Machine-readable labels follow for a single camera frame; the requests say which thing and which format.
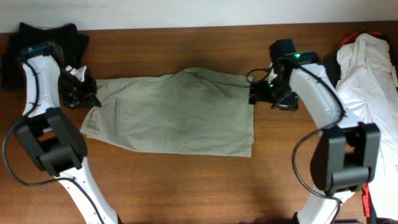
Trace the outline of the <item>khaki green shorts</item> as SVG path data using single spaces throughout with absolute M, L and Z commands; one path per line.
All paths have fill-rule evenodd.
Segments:
M 242 75 L 186 68 L 161 77 L 98 80 L 101 106 L 81 132 L 136 152 L 250 157 L 254 107 Z

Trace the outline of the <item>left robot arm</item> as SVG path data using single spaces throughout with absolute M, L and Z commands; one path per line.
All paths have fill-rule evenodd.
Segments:
M 18 61 L 25 74 L 26 104 L 8 134 L 15 136 L 38 170 L 51 176 L 38 184 L 60 183 L 87 223 L 120 223 L 90 172 L 82 133 L 62 111 L 100 106 L 90 71 L 67 65 L 62 47 L 54 41 L 22 49 Z

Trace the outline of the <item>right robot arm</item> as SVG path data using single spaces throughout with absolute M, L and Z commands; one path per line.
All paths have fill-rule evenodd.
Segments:
M 310 192 L 292 223 L 336 223 L 343 204 L 374 179 L 380 129 L 360 121 L 345 107 L 316 52 L 297 52 L 292 39 L 280 39 L 269 47 L 269 54 L 266 76 L 258 81 L 247 79 L 249 104 L 262 101 L 272 108 L 295 111 L 303 101 L 317 127 L 292 152 L 294 174 Z M 296 155 L 316 135 L 320 139 L 310 161 L 314 186 L 309 187 L 298 172 Z

